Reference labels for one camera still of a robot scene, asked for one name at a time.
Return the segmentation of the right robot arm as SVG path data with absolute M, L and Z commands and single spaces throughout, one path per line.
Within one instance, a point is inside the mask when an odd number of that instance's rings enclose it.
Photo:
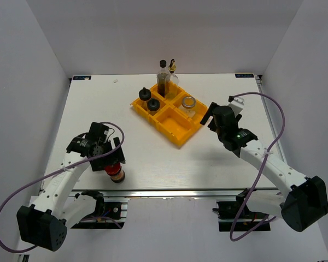
M 236 212 L 244 218 L 254 212 L 275 216 L 293 230 L 302 232 L 328 214 L 325 182 L 318 176 L 308 177 L 273 155 L 247 129 L 240 128 L 243 104 L 236 101 L 220 106 L 212 102 L 201 120 L 217 133 L 223 146 L 238 158 L 249 163 L 278 189 L 267 193 L 252 189 L 237 195 Z

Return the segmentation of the clear glass jar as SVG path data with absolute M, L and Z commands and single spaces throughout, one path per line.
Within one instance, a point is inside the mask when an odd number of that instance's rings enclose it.
M 180 110 L 193 118 L 196 114 L 196 99 L 192 96 L 185 96 L 181 101 Z

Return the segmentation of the dark sauce bottle black cap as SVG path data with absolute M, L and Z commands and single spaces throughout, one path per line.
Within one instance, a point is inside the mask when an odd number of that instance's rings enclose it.
M 160 65 L 160 70 L 156 76 L 157 77 L 157 92 L 162 97 L 165 97 L 165 79 L 168 75 L 166 60 L 161 60 L 159 65 Z

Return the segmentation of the black-cap white spice jar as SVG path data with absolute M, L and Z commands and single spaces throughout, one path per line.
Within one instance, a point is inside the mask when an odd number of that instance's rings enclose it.
M 160 110 L 160 101 L 156 98 L 151 98 L 147 101 L 148 113 L 152 116 L 158 113 Z

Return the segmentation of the red-lid spice jar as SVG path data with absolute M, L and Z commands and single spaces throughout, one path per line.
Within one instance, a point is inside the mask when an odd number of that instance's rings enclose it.
M 114 183 L 121 183 L 125 179 L 125 172 L 122 169 L 121 163 L 108 165 L 104 168 L 104 171 Z

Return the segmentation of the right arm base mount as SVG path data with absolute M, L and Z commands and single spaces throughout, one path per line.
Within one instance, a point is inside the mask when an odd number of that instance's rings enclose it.
M 247 196 L 248 188 L 242 190 L 215 190 L 216 207 L 212 212 L 218 217 L 219 232 L 230 232 L 233 221 Z M 245 233 L 256 226 L 265 217 L 264 213 L 251 211 L 247 206 L 243 208 L 234 227 L 234 232 Z

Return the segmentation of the clear oil bottle gold spout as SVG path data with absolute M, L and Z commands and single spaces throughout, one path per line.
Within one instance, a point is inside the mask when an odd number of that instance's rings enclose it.
M 171 59 L 168 71 L 169 74 L 165 78 L 165 99 L 173 100 L 178 94 L 179 79 L 175 73 L 176 71 L 175 59 Z

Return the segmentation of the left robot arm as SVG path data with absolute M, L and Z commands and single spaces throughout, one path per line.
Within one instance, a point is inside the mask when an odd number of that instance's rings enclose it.
M 82 220 L 98 220 L 106 211 L 103 194 L 86 190 L 65 205 L 81 175 L 91 168 L 103 171 L 112 165 L 125 163 L 122 144 L 124 136 L 109 141 L 110 122 L 93 122 L 87 133 L 74 137 L 58 171 L 51 175 L 48 185 L 30 204 L 21 206 L 17 223 L 23 241 L 50 251 L 58 250 L 66 239 L 67 231 Z

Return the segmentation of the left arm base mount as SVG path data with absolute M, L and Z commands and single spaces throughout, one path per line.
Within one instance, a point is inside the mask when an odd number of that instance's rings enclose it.
M 94 211 L 73 225 L 72 229 L 122 229 L 125 225 L 128 200 L 105 198 L 101 192 L 86 190 L 77 193 L 74 201 L 81 197 L 92 196 L 96 199 Z

